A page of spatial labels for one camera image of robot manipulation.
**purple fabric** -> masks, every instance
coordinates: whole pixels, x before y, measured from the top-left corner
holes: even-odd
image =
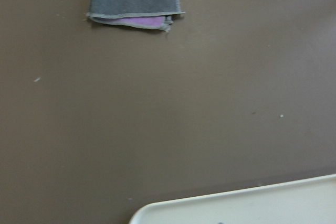
[[[108,22],[120,22],[120,23],[129,23],[129,24],[159,27],[164,22],[165,17],[164,16],[154,16],[154,17],[97,18],[97,19],[108,21]]]

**brown table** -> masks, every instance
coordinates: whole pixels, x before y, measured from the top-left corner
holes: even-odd
[[[167,34],[0,0],[1,223],[336,172],[336,0],[181,1]]]

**brown surface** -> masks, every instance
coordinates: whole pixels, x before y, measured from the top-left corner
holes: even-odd
[[[336,172],[335,2],[182,0],[166,34],[0,0],[0,223]]]

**white speck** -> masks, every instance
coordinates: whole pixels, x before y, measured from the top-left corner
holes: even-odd
[[[41,79],[41,77],[37,77],[34,82],[38,82]]]

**white tray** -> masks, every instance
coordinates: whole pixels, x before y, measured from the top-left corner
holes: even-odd
[[[130,224],[336,223],[336,174],[158,202]]]

